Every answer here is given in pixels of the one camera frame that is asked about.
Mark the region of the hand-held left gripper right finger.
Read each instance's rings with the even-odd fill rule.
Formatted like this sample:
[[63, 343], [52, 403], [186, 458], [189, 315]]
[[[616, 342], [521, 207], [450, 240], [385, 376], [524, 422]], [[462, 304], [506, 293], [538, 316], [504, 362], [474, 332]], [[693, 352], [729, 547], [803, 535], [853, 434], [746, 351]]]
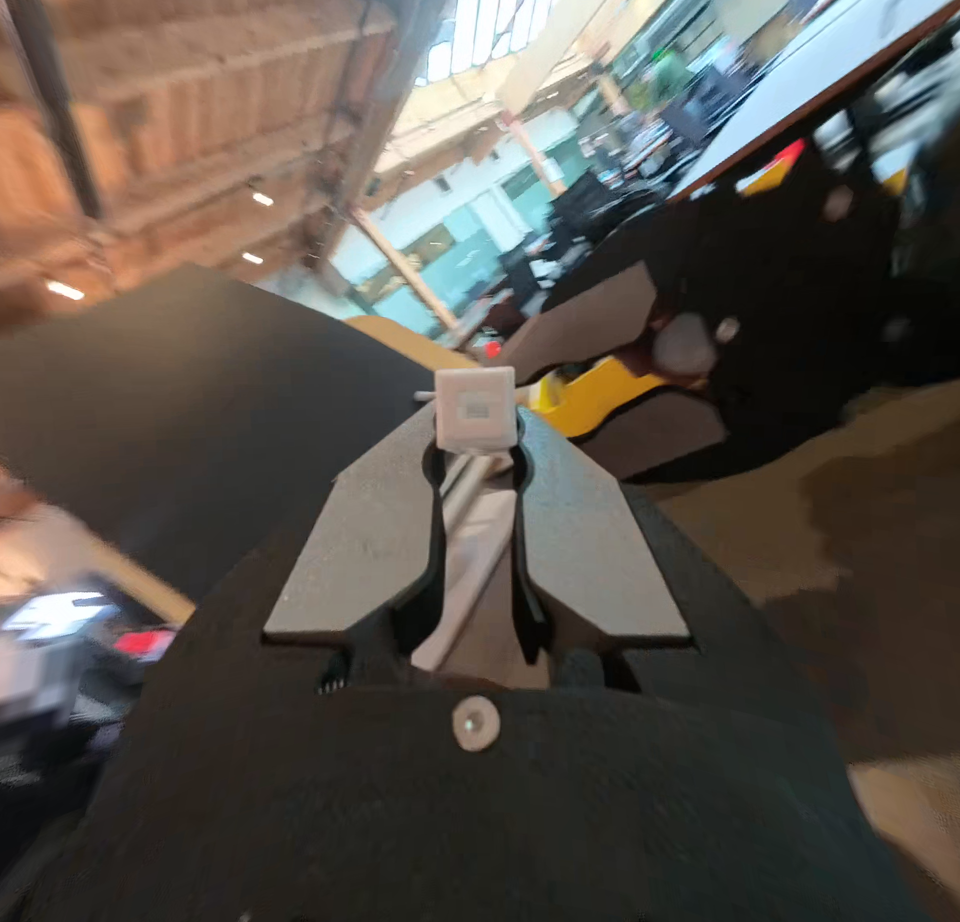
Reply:
[[690, 627], [618, 480], [526, 408], [511, 450], [511, 617], [528, 664], [683, 648]]

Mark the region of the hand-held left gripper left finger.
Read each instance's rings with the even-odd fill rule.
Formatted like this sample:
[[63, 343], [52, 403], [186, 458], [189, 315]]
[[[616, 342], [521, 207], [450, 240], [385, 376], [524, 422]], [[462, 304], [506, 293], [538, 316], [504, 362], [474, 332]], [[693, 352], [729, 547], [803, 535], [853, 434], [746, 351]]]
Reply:
[[264, 628], [276, 644], [351, 646], [385, 625], [402, 655], [438, 628], [446, 459], [429, 403], [343, 470]]

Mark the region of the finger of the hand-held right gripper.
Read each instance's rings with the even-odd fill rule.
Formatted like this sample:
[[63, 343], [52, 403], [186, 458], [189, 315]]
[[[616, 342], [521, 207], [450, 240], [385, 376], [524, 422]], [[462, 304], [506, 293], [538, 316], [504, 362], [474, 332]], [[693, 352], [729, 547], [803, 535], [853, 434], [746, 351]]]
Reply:
[[620, 482], [724, 443], [713, 403], [688, 391], [652, 391], [581, 442], [582, 452]]
[[528, 318], [495, 365], [510, 367], [518, 385], [531, 385], [561, 366], [601, 359], [642, 335], [656, 298], [646, 263], [635, 263]]

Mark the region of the yellow plastic bin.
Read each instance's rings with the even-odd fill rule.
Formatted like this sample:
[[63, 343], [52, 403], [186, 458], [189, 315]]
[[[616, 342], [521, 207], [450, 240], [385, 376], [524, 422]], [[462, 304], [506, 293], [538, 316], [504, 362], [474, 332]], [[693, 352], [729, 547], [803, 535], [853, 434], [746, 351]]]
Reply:
[[525, 405], [568, 439], [588, 436], [615, 411], [670, 384], [654, 374], [635, 374], [614, 356], [571, 379], [555, 370], [525, 388]]

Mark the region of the white USB charger block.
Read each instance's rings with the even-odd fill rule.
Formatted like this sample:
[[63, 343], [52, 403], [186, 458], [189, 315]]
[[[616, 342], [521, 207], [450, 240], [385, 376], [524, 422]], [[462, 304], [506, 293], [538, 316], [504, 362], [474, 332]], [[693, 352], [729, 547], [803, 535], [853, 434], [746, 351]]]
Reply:
[[452, 455], [497, 454], [514, 448], [519, 441], [516, 388], [511, 366], [436, 371], [437, 448]]

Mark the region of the white office table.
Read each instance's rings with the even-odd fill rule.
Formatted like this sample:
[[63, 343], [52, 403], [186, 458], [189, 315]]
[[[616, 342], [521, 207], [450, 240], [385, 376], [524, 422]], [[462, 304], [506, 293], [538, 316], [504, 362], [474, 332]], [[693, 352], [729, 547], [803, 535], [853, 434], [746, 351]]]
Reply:
[[733, 113], [669, 197], [680, 201], [738, 179], [819, 125], [922, 38], [958, 13], [959, 0], [822, 0], [799, 35]]

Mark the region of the black display board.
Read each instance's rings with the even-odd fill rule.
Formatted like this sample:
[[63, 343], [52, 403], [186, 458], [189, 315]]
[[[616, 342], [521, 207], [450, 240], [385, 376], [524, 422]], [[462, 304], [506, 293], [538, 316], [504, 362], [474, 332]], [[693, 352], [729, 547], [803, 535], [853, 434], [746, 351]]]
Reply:
[[346, 322], [183, 267], [2, 337], [2, 467], [198, 604], [433, 385]]

